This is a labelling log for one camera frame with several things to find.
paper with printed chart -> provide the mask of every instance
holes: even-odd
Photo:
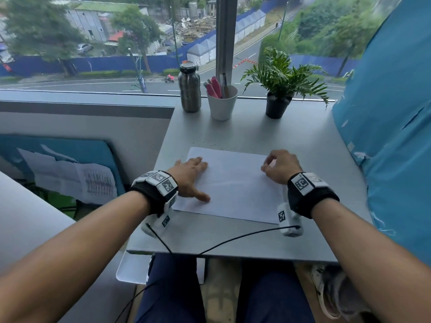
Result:
[[[117,197],[114,175],[100,164],[56,161],[55,157],[18,149],[38,187],[72,196],[86,204],[105,204]]]
[[[208,162],[208,168],[195,185],[211,201],[178,197],[174,210],[278,223],[277,206],[283,203],[283,192],[260,170],[265,155],[192,147],[187,159],[198,156]]]

hand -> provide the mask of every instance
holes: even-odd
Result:
[[[202,162],[202,157],[191,158],[185,163],[181,160],[167,170],[178,184],[178,195],[181,197],[196,197],[200,201],[210,201],[210,196],[196,189],[194,181],[199,173],[207,169],[208,163]]]
[[[275,161],[275,166],[271,167],[269,164]],[[287,185],[289,179],[304,170],[301,168],[296,155],[289,153],[285,149],[275,149],[266,158],[265,162],[260,168],[266,173],[267,177],[272,181]]]

forearm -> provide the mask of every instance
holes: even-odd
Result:
[[[429,320],[428,266],[333,199],[318,203],[312,217],[347,276],[381,320]]]
[[[0,277],[0,323],[56,322],[93,284],[149,213],[128,192],[41,245]]]

motorcycle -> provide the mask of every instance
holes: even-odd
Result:
[[[173,83],[174,82],[174,76],[172,75],[167,75],[165,77],[165,83]]]

metal water bottle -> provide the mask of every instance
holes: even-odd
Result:
[[[180,86],[181,106],[186,112],[198,112],[200,102],[200,76],[196,73],[196,66],[192,62],[180,65],[178,75]]]

